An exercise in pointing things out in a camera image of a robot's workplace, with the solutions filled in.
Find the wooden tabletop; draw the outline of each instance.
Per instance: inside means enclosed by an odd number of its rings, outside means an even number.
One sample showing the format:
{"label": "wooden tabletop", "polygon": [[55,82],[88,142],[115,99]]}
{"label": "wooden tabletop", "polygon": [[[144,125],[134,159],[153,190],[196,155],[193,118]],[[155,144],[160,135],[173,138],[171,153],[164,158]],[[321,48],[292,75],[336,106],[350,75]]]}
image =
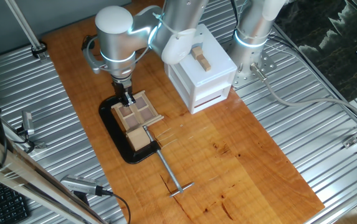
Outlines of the wooden tabletop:
{"label": "wooden tabletop", "polygon": [[[135,14],[160,1],[134,1]],[[47,35],[49,54],[113,191],[130,205],[132,223],[303,223],[323,204],[243,101],[228,99],[188,112],[153,52],[137,63],[133,92],[145,90],[162,121],[150,126],[181,185],[176,190],[154,154],[131,165],[120,157],[98,114],[114,95],[109,74],[96,75],[80,50],[96,34],[94,18]],[[128,217],[124,204],[119,202]]]}

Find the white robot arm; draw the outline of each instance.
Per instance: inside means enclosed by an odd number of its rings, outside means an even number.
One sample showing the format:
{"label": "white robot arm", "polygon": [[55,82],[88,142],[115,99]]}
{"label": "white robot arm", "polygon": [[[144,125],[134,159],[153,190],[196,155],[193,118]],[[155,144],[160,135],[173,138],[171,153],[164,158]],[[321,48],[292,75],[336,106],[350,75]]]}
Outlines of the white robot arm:
{"label": "white robot arm", "polygon": [[[96,61],[88,48],[83,49],[84,56],[95,73],[106,70],[111,74],[116,96],[129,106],[135,103],[131,88],[135,51],[150,48],[164,63],[179,63],[196,44],[196,27],[207,2],[169,0],[163,9],[149,6],[135,16],[122,7],[106,7],[95,18],[103,61]],[[229,49],[239,72],[250,72],[250,65],[259,62],[267,36],[285,2],[254,0],[240,15],[234,31],[236,41]]]}

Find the white container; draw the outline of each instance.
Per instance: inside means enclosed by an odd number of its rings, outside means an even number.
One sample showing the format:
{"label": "white container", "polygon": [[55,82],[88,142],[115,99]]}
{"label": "white container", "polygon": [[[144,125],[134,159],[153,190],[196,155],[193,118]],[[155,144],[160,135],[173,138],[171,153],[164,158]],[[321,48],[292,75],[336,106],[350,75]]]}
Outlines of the white container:
{"label": "white container", "polygon": [[203,35],[203,56],[211,66],[209,71],[205,72],[191,54],[176,65],[164,65],[166,74],[191,114],[225,100],[237,70],[204,24],[198,25],[195,35]]}

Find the metal pole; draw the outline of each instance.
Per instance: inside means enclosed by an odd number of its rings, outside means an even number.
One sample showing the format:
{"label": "metal pole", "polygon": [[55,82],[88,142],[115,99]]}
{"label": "metal pole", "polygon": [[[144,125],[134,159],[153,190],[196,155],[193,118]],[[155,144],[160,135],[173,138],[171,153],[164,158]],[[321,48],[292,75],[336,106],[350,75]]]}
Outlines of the metal pole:
{"label": "metal pole", "polygon": [[[14,14],[17,22],[19,25],[21,25],[22,30],[26,34],[27,38],[29,39],[31,45],[34,47],[35,50],[41,50],[43,46],[41,46],[41,43],[37,39],[36,35],[33,33],[33,30],[31,29],[29,23],[27,23],[26,18],[23,16],[22,11],[19,9],[19,6],[17,6],[15,0],[5,0],[6,4]],[[46,54],[45,53],[40,53],[39,57],[41,60],[46,59]]]}
{"label": "metal pole", "polygon": [[[151,133],[149,133],[149,131],[148,131],[148,127],[147,127],[147,126],[144,126],[143,129],[145,130],[145,132],[146,132],[146,134],[148,135],[148,137],[149,137],[149,139],[151,140],[151,142],[154,141],[154,139],[153,139]],[[168,165],[166,159],[165,159],[164,156],[162,155],[160,149],[157,150],[156,152],[158,153],[158,155],[159,155],[159,157],[160,157],[160,159],[161,159],[163,165],[166,167],[166,169],[167,169],[167,171],[168,171],[168,174],[170,175],[170,177],[171,177],[171,179],[173,180],[174,184],[176,184],[177,190],[179,191],[179,193],[183,193],[183,192],[184,192],[183,188],[182,188],[181,185],[179,184],[179,182],[178,182],[176,176],[174,175],[174,173],[173,173],[173,171],[171,170],[170,166]]]}

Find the wooden block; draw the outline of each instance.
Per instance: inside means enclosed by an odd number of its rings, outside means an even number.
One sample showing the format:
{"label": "wooden block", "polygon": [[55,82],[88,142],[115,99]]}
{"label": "wooden block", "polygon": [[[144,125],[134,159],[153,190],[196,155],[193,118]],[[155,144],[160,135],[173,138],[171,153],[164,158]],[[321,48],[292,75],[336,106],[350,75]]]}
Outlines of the wooden block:
{"label": "wooden block", "polygon": [[209,62],[203,55],[199,56],[198,62],[202,65],[202,68],[204,69],[204,71],[207,72],[211,69]]}
{"label": "wooden block", "polygon": [[135,129],[134,131],[127,133],[126,136],[135,151],[142,149],[151,142],[142,126]]}
{"label": "wooden block", "polygon": [[194,47],[191,50],[191,54],[195,60],[199,60],[199,57],[203,55],[203,50],[200,46]]}

